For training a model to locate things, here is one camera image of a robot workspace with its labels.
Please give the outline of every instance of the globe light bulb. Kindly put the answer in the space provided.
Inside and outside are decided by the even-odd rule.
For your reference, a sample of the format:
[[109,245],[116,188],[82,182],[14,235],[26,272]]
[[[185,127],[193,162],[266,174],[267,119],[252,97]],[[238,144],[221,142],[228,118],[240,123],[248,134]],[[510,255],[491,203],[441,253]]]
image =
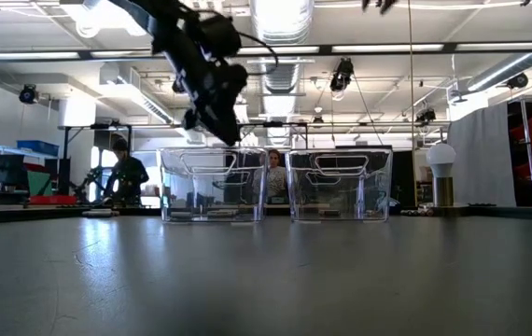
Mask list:
[[437,144],[428,150],[427,163],[432,168],[434,177],[451,177],[451,169],[455,163],[456,152],[446,144]]

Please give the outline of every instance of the gray table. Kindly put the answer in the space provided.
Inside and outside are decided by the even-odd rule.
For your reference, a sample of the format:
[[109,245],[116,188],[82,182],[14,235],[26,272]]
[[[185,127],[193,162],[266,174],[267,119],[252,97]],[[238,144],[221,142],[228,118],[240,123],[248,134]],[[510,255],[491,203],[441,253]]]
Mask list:
[[532,335],[532,221],[0,224],[0,335]]

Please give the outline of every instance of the man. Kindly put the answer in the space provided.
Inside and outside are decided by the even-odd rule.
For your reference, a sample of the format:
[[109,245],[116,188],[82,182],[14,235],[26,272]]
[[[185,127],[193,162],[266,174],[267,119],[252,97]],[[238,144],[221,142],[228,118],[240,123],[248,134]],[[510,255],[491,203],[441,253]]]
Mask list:
[[[127,141],[117,140],[112,146],[119,162],[113,167],[112,175],[106,182],[105,197],[111,197],[113,202],[126,204],[140,204],[142,190],[140,186],[149,180],[144,164],[127,154]],[[111,196],[115,181],[119,181],[119,189]]]

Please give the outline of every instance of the blue bin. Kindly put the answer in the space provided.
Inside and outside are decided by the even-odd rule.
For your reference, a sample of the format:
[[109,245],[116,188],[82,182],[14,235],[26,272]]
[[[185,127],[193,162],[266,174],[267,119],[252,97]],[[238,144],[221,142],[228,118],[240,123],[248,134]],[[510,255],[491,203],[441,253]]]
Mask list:
[[18,140],[17,148],[30,149],[36,153],[42,153],[50,156],[59,156],[59,147],[53,144],[49,144],[44,141],[38,140]]

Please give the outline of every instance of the person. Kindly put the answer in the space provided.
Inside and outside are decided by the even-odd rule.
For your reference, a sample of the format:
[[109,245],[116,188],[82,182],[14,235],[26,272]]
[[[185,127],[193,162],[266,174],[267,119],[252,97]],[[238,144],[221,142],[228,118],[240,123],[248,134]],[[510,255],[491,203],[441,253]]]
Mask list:
[[[285,167],[280,166],[281,153],[276,149],[268,151],[268,171],[266,178],[266,190],[268,198],[286,197],[287,192],[287,172]],[[254,173],[254,191],[259,190],[259,175],[261,170]]]
[[[119,161],[113,167],[112,174],[106,182],[105,198],[110,197],[113,202],[140,204],[141,185],[149,180],[149,176],[144,164],[128,154],[128,148],[127,141],[124,139],[117,140],[112,146]],[[117,180],[119,188],[112,193],[113,185]]]

